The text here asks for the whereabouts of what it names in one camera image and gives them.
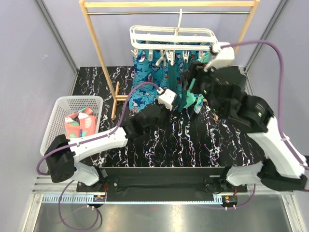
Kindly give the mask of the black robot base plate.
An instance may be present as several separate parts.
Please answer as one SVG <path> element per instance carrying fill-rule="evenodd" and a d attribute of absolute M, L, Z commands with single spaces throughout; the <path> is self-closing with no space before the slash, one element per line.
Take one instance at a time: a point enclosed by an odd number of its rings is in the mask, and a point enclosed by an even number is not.
<path fill-rule="evenodd" d="M 105 167 L 95 187 L 78 181 L 77 192 L 107 193 L 108 203 L 205 203 L 214 194 L 248 193 L 252 184 L 238 187 L 223 182 L 224 167 Z"/>

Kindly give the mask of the pink sock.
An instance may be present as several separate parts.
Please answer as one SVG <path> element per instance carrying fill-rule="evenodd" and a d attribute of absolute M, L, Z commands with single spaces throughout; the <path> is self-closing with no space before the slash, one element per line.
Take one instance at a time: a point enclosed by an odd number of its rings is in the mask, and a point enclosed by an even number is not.
<path fill-rule="evenodd" d="M 79 113 L 80 137 L 94 135 L 96 133 L 97 117 L 86 113 Z"/>
<path fill-rule="evenodd" d="M 79 113 L 86 113 L 88 115 L 92 115 L 93 111 L 89 107 L 82 108 L 81 110 L 71 113 L 65 117 L 64 126 L 67 139 L 80 138 L 80 123 L 78 119 Z"/>

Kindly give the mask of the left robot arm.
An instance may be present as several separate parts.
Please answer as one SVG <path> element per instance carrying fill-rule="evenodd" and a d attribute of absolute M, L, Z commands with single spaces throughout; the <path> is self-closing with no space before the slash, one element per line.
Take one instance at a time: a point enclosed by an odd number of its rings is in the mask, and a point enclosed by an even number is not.
<path fill-rule="evenodd" d="M 142 142 L 150 130 L 165 124 L 174 108 L 172 103 L 149 104 L 120 127 L 96 133 L 85 138 L 67 139 L 59 135 L 45 153 L 49 175 L 53 183 L 75 180 L 93 191 L 104 187 L 101 171 L 81 161 L 96 153 L 122 148 Z"/>

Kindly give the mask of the dark teal sock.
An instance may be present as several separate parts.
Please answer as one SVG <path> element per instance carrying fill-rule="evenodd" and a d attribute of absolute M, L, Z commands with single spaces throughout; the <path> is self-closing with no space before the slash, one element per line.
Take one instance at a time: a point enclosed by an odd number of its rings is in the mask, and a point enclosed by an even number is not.
<path fill-rule="evenodd" d="M 168 65 L 168 82 L 169 82 L 169 89 L 177 94 L 175 100 L 175 111 L 178 113 L 181 112 L 181 89 L 178 84 L 177 78 L 180 77 L 179 69 L 177 66 L 176 58 L 173 59 L 173 65 L 169 63 Z"/>
<path fill-rule="evenodd" d="M 184 70 L 186 70 L 188 67 L 189 67 L 190 63 L 189 61 L 185 60 L 185 58 L 183 57 L 183 55 L 181 56 L 181 59 L 180 59 L 180 63 L 179 63 L 179 71 L 180 71 L 180 74 L 181 72 L 183 72 Z M 186 105 L 186 95 L 187 95 L 187 91 L 188 90 L 182 90 L 181 89 L 181 105 L 180 105 L 180 108 L 181 108 L 181 111 L 184 109 L 185 105 Z"/>

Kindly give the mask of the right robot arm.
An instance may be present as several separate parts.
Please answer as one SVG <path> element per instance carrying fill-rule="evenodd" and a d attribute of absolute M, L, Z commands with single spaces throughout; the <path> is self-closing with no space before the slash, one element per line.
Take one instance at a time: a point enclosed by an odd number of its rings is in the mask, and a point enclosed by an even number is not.
<path fill-rule="evenodd" d="M 292 153 L 292 144 L 281 137 L 278 119 L 268 103 L 245 92 L 246 76 L 239 69 L 207 70 L 195 61 L 180 77 L 183 90 L 201 94 L 219 118 L 247 134 L 264 151 L 265 159 L 256 164 L 226 167 L 218 180 L 223 191 L 259 183 L 275 191 L 307 191 L 307 158 Z"/>

